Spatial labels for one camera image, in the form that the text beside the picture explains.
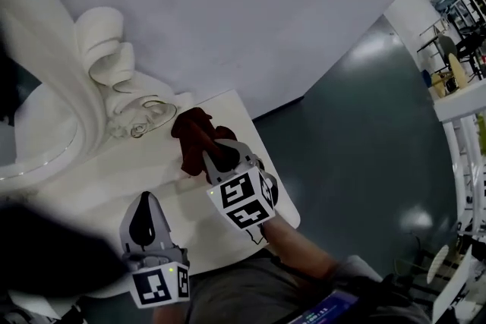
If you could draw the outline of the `oval mirror ornate white frame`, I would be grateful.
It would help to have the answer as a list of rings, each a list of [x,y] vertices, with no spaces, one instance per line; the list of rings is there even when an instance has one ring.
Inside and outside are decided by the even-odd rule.
[[[114,8],[72,18],[60,0],[0,0],[0,193],[175,116],[171,88],[136,70],[123,35]]]

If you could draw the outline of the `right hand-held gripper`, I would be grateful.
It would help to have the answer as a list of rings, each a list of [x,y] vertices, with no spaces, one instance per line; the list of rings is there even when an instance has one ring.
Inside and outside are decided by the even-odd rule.
[[[237,140],[214,140],[215,161],[202,152],[212,187],[207,195],[218,212],[238,230],[247,230],[275,216],[277,180],[262,161]]]

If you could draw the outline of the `white frame rack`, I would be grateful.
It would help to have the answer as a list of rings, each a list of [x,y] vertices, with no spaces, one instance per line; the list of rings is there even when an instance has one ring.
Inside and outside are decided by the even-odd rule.
[[[439,99],[452,161],[460,234],[486,237],[486,80]]]

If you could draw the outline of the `reddish brown cloth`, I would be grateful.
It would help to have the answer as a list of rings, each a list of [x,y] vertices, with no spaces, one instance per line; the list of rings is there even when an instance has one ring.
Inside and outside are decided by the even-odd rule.
[[[179,139],[181,146],[181,170],[195,177],[204,172],[208,183],[210,179],[203,151],[207,152],[214,165],[222,172],[235,168],[239,161],[236,151],[215,142],[220,139],[237,140],[236,135],[227,127],[214,127],[212,118],[203,109],[195,107],[181,113],[171,130],[172,137]]]

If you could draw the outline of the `person's right forearm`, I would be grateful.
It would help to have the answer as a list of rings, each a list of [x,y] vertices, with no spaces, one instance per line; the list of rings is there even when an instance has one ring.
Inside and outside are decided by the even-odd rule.
[[[327,280],[339,263],[295,230],[280,215],[262,224],[265,238],[282,263],[312,278]]]

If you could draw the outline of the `round wooden board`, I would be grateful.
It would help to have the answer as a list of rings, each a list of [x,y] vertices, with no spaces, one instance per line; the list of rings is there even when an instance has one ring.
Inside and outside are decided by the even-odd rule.
[[[461,63],[459,62],[458,58],[452,53],[448,55],[448,60],[450,63],[451,71],[453,73],[453,77],[456,81],[456,85],[460,89],[465,89],[469,85],[469,82]]]
[[[431,88],[439,98],[444,98],[458,90],[456,79],[451,71],[433,73],[431,75]]]

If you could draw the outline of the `black chest-mounted screen device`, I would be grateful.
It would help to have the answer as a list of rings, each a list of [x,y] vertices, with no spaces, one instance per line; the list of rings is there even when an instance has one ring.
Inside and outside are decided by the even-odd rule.
[[[350,310],[358,297],[344,291],[333,291],[315,307],[312,307],[287,324],[332,324]]]

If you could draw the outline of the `person's gray shirt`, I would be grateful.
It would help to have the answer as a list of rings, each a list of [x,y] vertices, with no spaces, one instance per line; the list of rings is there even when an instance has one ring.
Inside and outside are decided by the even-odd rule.
[[[191,293],[183,324],[274,324],[323,300],[318,288],[300,285],[268,256],[195,277]]]

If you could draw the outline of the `white panel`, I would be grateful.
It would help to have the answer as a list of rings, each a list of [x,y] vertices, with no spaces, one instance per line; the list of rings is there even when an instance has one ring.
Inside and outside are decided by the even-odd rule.
[[[436,322],[447,311],[451,303],[456,299],[456,296],[465,286],[469,278],[469,269],[472,259],[472,248],[469,247],[459,264],[453,277],[448,281],[447,285],[440,292],[433,303],[431,323]]]

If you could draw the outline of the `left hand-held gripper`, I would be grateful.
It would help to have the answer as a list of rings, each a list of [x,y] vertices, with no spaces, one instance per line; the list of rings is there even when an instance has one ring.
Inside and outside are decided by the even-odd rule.
[[[139,309],[190,300],[188,250],[169,248],[170,231],[159,200],[148,191],[131,203],[121,221],[122,259],[130,269],[129,291]],[[136,251],[145,247],[153,251]]]

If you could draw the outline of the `white dressing table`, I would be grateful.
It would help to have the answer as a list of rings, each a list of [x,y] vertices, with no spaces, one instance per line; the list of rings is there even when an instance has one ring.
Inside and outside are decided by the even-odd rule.
[[[149,191],[159,200],[171,237],[187,249],[191,276],[244,260],[264,248],[237,231],[207,196],[204,175],[181,169],[179,141],[171,124],[140,139],[123,140],[62,175],[43,182],[27,200],[54,216],[108,240],[122,252],[119,226],[131,202]]]

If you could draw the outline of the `black chair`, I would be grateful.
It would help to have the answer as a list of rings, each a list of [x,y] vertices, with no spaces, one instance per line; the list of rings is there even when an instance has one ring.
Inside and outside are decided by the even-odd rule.
[[[486,40],[485,32],[473,32],[456,44],[456,57],[460,62],[468,60],[473,74],[481,79],[479,68],[475,65],[474,57],[476,51],[481,47]]]

